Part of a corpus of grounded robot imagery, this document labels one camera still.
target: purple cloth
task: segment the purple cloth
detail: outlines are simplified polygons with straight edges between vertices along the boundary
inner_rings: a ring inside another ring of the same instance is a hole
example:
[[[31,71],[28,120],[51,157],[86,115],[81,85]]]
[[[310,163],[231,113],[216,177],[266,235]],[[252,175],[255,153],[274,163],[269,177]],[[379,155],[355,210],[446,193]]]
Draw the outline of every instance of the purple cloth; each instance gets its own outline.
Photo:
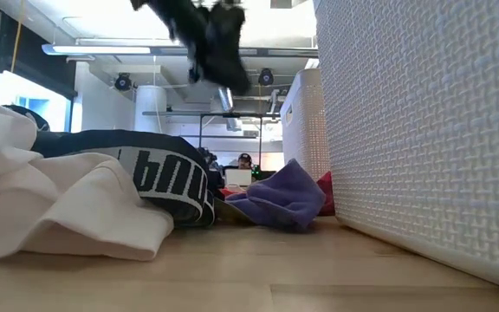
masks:
[[[253,222],[285,231],[305,231],[325,203],[325,193],[300,164],[292,159],[269,179],[226,202]]]

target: white towel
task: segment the white towel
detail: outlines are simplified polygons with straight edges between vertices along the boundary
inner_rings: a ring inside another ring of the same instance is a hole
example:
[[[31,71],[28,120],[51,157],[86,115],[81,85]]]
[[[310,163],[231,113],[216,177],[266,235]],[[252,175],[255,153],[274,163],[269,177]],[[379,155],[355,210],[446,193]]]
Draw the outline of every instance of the white towel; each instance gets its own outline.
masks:
[[[0,107],[0,258],[19,250],[155,258],[172,217],[144,207],[120,163],[98,153],[44,159],[36,125]]]

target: white laundry basket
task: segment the white laundry basket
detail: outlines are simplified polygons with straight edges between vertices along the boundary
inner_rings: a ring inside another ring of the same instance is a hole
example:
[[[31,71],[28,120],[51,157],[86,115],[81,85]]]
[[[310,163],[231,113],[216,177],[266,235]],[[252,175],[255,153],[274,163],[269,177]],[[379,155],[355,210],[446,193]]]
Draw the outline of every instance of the white laundry basket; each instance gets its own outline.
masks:
[[[499,283],[499,1],[315,7],[338,218]]]
[[[330,170],[319,69],[303,69],[295,76],[281,119],[284,162],[296,159],[313,179],[319,179]]]

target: white column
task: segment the white column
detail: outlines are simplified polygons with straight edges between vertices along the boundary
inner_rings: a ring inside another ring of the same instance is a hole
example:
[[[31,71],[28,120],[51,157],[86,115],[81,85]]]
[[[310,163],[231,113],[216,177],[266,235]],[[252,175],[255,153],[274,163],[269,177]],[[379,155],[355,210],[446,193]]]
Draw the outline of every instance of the white column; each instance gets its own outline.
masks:
[[[139,86],[136,91],[136,112],[134,130],[151,133],[162,133],[157,116],[144,116],[143,112],[163,113],[166,111],[166,90],[158,86]]]

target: wooden floor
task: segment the wooden floor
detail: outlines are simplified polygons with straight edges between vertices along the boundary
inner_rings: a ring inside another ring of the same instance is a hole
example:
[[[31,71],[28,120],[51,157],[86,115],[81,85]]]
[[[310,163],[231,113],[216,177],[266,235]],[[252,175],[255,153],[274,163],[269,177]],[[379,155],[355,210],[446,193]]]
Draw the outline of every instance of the wooden floor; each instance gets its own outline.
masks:
[[[499,311],[499,288],[317,222],[175,231],[151,263],[19,254],[0,262],[0,311]]]

